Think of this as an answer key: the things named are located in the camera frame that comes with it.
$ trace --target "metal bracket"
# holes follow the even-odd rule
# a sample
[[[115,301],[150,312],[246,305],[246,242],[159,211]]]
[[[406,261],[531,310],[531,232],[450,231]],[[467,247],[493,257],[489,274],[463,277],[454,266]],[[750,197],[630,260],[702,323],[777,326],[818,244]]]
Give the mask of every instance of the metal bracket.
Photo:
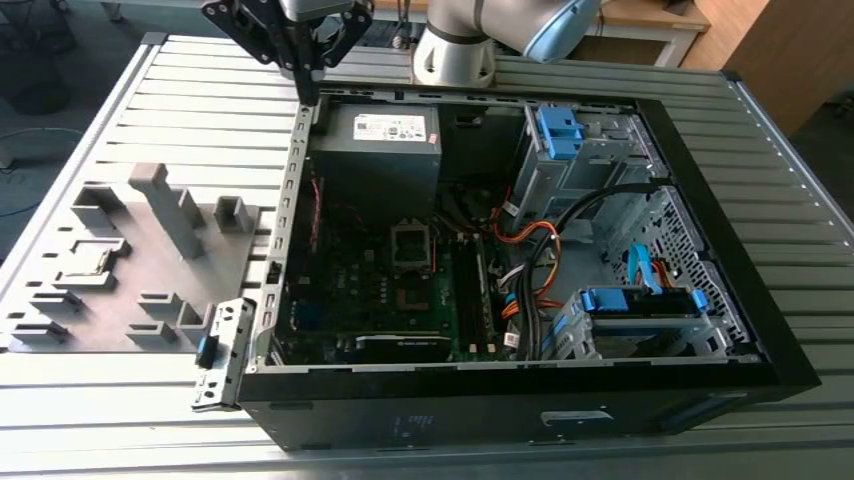
[[[216,305],[208,335],[199,342],[194,412],[234,411],[238,406],[238,385],[246,363],[250,331],[257,304],[238,298]]]

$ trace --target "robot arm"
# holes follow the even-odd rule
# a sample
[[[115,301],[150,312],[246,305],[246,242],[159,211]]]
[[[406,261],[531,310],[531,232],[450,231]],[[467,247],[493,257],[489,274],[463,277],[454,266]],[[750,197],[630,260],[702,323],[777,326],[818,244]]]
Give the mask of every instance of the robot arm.
[[[427,30],[414,57],[419,83],[486,87],[495,74],[493,40],[539,62],[566,58],[601,0],[431,0]],[[318,82],[371,26],[371,0],[211,0],[202,12],[263,64],[294,80],[301,102],[317,105]],[[326,39],[329,15],[341,25]]]
[[[594,22],[601,0],[431,0],[415,51],[419,83],[486,87],[495,39],[541,63],[566,58]]]

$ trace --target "white label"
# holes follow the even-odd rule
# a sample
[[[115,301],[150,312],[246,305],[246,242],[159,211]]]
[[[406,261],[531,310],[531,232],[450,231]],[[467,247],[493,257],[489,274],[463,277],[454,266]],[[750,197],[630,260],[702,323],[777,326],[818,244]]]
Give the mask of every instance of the white label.
[[[505,205],[502,205],[502,208],[510,214],[511,217],[515,217],[517,215],[519,215],[519,207],[517,207],[513,203],[505,202]]]
[[[357,115],[353,138],[389,142],[426,142],[425,117],[421,115]]]
[[[510,348],[519,348],[519,335],[505,332],[505,345]]]

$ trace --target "aluminum slotted table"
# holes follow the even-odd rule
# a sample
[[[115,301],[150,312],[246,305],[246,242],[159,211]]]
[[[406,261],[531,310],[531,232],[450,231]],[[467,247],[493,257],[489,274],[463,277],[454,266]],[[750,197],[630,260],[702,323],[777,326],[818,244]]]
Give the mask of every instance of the aluminum slotted table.
[[[409,83],[409,56],[355,48],[329,77]],[[195,367],[187,354],[3,353],[0,472],[91,477],[214,470],[266,478],[249,472],[382,465],[434,478],[534,472],[541,478],[571,472],[646,478],[635,473],[645,469],[654,478],[689,472],[693,478],[741,478],[761,464],[782,478],[809,475],[820,462],[850,468],[854,229],[744,84],[716,72],[501,58],[498,88],[664,102],[824,385],[674,437],[299,455],[279,450],[245,413],[191,413]],[[59,228],[83,182],[124,183],[134,162],[166,163],[170,183],[188,187],[198,202],[239,195],[259,206],[251,258],[263,258],[298,107],[290,82],[231,41],[147,36],[0,270],[0,334],[14,323],[6,320],[11,302],[31,288],[32,262],[67,235]],[[249,264],[245,296],[259,295],[253,286],[262,265]],[[621,458],[590,458],[602,456]],[[626,458],[649,456],[657,458]],[[586,460],[483,466],[578,458]]]

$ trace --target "black cable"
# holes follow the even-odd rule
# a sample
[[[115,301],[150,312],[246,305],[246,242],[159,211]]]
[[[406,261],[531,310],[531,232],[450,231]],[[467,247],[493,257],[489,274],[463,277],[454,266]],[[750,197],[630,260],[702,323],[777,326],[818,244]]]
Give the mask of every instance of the black cable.
[[[597,37],[605,35],[605,10],[599,7],[599,22],[597,25]]]
[[[589,193],[582,198],[579,198],[575,203],[567,208],[561,216],[558,217],[558,221],[555,222],[555,229],[558,234],[563,232],[566,226],[575,221],[575,219],[585,213],[585,211],[594,206],[598,202],[601,202],[605,198],[611,195],[617,195],[618,193],[653,193],[656,190],[661,188],[661,185],[653,183],[626,183],[622,185],[614,185],[611,187],[603,188],[602,190],[597,190],[595,192]],[[549,245],[549,235],[541,238],[537,243],[537,247],[534,249],[534,254],[531,258],[525,262],[525,268],[522,269],[522,273],[519,276],[518,284],[521,285],[517,289],[517,301],[519,302],[519,315],[522,316],[522,324],[531,325],[531,338],[529,339],[529,345],[533,345],[533,349],[530,352],[531,358],[534,360],[539,360],[541,352],[539,352],[539,318],[537,313],[537,301],[534,295],[534,265],[537,265],[537,261],[546,251],[546,246]]]

